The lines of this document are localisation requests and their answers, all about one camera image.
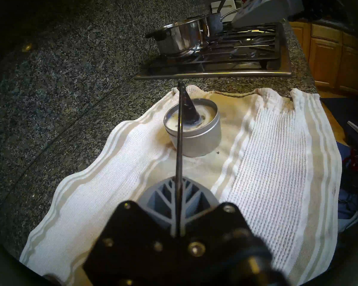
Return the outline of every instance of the stainless steel pot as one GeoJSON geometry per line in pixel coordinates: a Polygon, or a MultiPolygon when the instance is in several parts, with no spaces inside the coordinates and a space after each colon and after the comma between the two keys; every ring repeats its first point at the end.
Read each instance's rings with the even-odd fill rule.
{"type": "Polygon", "coordinates": [[[220,12],[208,14],[205,16],[207,20],[208,25],[208,33],[211,36],[216,35],[217,33],[220,33],[223,31],[223,22],[222,20],[227,17],[230,14],[236,13],[240,10],[240,8],[237,8],[235,10],[232,10],[231,12],[228,12],[224,16],[221,16],[220,12]]]}
{"type": "MultiPolygon", "coordinates": [[[[187,157],[200,157],[212,152],[221,141],[220,113],[216,103],[209,99],[195,98],[192,100],[194,105],[203,104],[212,107],[216,111],[216,116],[207,125],[192,131],[183,132],[183,155],[187,157]]],[[[178,132],[167,127],[166,122],[179,108],[179,105],[173,106],[166,113],[163,124],[170,136],[175,148],[177,145],[178,132]]]]}
{"type": "Polygon", "coordinates": [[[154,37],[162,55],[182,56],[201,49],[204,43],[202,16],[178,21],[146,34],[154,37]]]}

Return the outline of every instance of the kitchen towel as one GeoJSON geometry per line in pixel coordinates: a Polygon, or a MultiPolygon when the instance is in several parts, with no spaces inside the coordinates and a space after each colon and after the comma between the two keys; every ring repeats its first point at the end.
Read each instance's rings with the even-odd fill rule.
{"type": "MultiPolygon", "coordinates": [[[[204,92],[214,101],[222,140],[210,154],[183,157],[183,176],[235,203],[273,253],[273,267],[300,285],[327,269],[337,242],[341,158],[318,94],[270,88],[248,94],[204,92]]],[[[29,234],[20,261],[66,285],[90,285],[82,270],[121,201],[175,175],[176,151],[163,126],[176,88],[110,133],[98,158],[58,185],[47,215],[29,234]]]]}

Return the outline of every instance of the screw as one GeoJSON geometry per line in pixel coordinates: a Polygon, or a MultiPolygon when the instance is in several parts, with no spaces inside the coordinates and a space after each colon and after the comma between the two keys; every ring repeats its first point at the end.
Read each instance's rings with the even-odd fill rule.
{"type": "Polygon", "coordinates": [[[154,243],[154,250],[155,250],[156,252],[161,252],[161,251],[163,250],[163,245],[162,245],[162,243],[156,241],[156,242],[154,243]]]}
{"type": "Polygon", "coordinates": [[[228,212],[228,213],[234,213],[235,212],[235,208],[233,206],[231,206],[231,205],[225,205],[223,207],[223,210],[225,212],[228,212]]]}
{"type": "Polygon", "coordinates": [[[114,245],[114,241],[112,238],[105,238],[102,240],[106,247],[112,247],[114,245]]]}
{"type": "Polygon", "coordinates": [[[205,246],[200,242],[192,242],[188,245],[188,251],[192,256],[199,257],[204,254],[205,246]]]}

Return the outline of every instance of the gas stovetop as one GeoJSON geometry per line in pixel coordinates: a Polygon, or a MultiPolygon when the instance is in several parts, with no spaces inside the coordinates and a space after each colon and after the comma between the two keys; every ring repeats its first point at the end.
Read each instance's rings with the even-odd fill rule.
{"type": "Polygon", "coordinates": [[[177,58],[160,56],[136,79],[181,79],[232,76],[290,76],[286,38],[281,22],[224,31],[202,49],[177,58]]]}

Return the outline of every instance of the saucepan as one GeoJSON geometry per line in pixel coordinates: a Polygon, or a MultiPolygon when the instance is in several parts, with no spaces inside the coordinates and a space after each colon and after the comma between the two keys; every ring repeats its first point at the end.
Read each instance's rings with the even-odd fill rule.
{"type": "Polygon", "coordinates": [[[206,28],[204,16],[178,21],[146,34],[154,37],[161,55],[184,56],[205,45],[203,30],[206,28]]]}

